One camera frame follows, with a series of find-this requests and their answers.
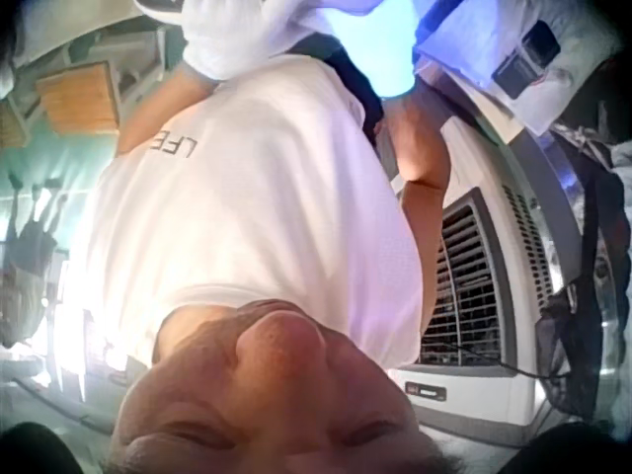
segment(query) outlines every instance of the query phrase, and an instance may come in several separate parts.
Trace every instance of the power cord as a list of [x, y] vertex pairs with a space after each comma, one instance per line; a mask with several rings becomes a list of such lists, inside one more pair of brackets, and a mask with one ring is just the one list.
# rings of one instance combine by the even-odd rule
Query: power cord
[[538, 375], [536, 373], [527, 372], [526, 370], [522, 370], [520, 368], [514, 367], [513, 365], [509, 365], [508, 363], [504, 363], [498, 357], [490, 357], [488, 355], [478, 354], [477, 352], [464, 348], [463, 346], [459, 346], [458, 344], [451, 344], [451, 343], [446, 343], [446, 342], [441, 342], [441, 343], [444, 346], [448, 346], [449, 348], [457, 349], [459, 351], [464, 351], [466, 353], [472, 354], [473, 356], [482, 358], [484, 360], [490, 360], [494, 362], [496, 365], [499, 365], [500, 367], [504, 367], [508, 370], [511, 370], [512, 372], [519, 373], [520, 375], [524, 375], [525, 377], [534, 378], [535, 380], [557, 380], [557, 379], [568, 377], [568, 373], [565, 373], [562, 375], [548, 375], [548, 376]]

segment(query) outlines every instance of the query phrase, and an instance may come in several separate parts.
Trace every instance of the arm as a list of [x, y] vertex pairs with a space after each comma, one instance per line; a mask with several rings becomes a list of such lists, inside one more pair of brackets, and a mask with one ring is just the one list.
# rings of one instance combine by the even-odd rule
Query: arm
[[172, 117], [208, 98], [216, 84], [187, 65], [180, 66], [148, 99], [136, 108], [120, 129], [117, 156], [153, 138]]
[[402, 206], [417, 243], [423, 268], [422, 334], [436, 305], [436, 260], [441, 239], [443, 198], [450, 178], [450, 157], [432, 104], [438, 98], [419, 80], [405, 96], [384, 103], [400, 174], [406, 181]]

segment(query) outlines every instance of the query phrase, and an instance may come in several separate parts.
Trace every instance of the hand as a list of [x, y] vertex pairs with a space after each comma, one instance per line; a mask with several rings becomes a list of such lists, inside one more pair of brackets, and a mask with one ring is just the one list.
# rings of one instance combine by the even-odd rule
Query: hand
[[412, 0], [384, 0], [362, 17], [336, 9], [320, 12], [379, 97], [400, 96], [414, 87], [419, 16]]

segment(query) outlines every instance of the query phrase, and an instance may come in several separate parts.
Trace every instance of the black object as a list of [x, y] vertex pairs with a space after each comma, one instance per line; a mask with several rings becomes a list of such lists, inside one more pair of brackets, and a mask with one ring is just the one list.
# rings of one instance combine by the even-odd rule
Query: black object
[[[546, 397], [557, 410], [593, 418], [601, 370], [601, 311], [594, 286], [598, 207], [594, 180], [585, 187], [584, 237], [579, 277], [551, 296], [535, 325], [536, 362]], [[568, 364], [565, 376], [557, 375]]]
[[17, 425], [0, 435], [0, 462], [15, 472], [83, 474], [59, 436], [35, 423]]
[[533, 81], [538, 78], [538, 73], [531, 64], [514, 49], [512, 54], [492, 73], [492, 79], [510, 96], [513, 100]]
[[[499, 474], [559, 474], [587, 472], [588, 466], [629, 466], [630, 445], [584, 424], [556, 427], [534, 439]], [[617, 468], [606, 468], [616, 471]]]
[[514, 49], [492, 74], [492, 79], [513, 100], [517, 99], [524, 89], [541, 75], [526, 56], [541, 70], [551, 64], [555, 56], [561, 51], [555, 35], [549, 26], [541, 20], [538, 20], [524, 36], [522, 48], [524, 55], [519, 49]]
[[522, 39], [522, 46], [529, 58], [542, 69], [546, 68], [562, 48], [549, 26], [538, 20]]

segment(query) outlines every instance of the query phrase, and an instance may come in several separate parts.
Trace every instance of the light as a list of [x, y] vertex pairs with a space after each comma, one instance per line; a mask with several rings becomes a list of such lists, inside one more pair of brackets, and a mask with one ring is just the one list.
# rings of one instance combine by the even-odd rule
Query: light
[[40, 372], [35, 377], [31, 377], [31, 380], [43, 388], [48, 388], [50, 382], [52, 381], [50, 374], [46, 370], [44, 372]]
[[123, 372], [127, 368], [127, 355], [116, 349], [106, 351], [106, 364], [118, 372]]
[[39, 195], [38, 202], [36, 202], [36, 212], [34, 216], [35, 222], [38, 222], [40, 220], [41, 213], [46, 208], [46, 205], [50, 201], [50, 198], [52, 198], [52, 193], [49, 190], [47, 190], [46, 188], [41, 190], [41, 195]]
[[539, 407], [546, 400], [546, 392], [539, 380], [535, 381], [535, 404]]
[[62, 380], [62, 368], [79, 378], [81, 397], [85, 401], [85, 341], [83, 310], [59, 304], [55, 308], [53, 332], [57, 379]]
[[42, 318], [36, 333], [31, 338], [31, 349], [39, 356], [48, 355], [48, 320]]

